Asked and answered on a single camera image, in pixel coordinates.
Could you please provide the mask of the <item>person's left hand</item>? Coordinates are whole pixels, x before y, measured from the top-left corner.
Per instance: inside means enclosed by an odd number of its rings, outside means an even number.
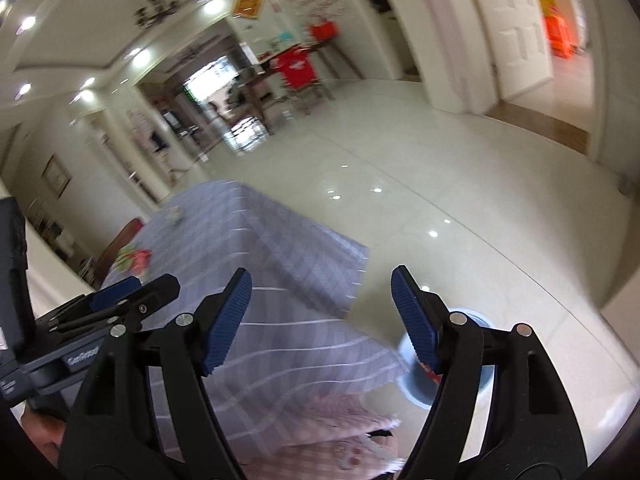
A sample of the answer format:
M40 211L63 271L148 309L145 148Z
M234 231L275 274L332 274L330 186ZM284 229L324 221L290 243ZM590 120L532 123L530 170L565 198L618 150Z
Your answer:
M21 425L40 453L53 466L58 466L58 456L66 429L65 422L37 413L26 405L21 417Z

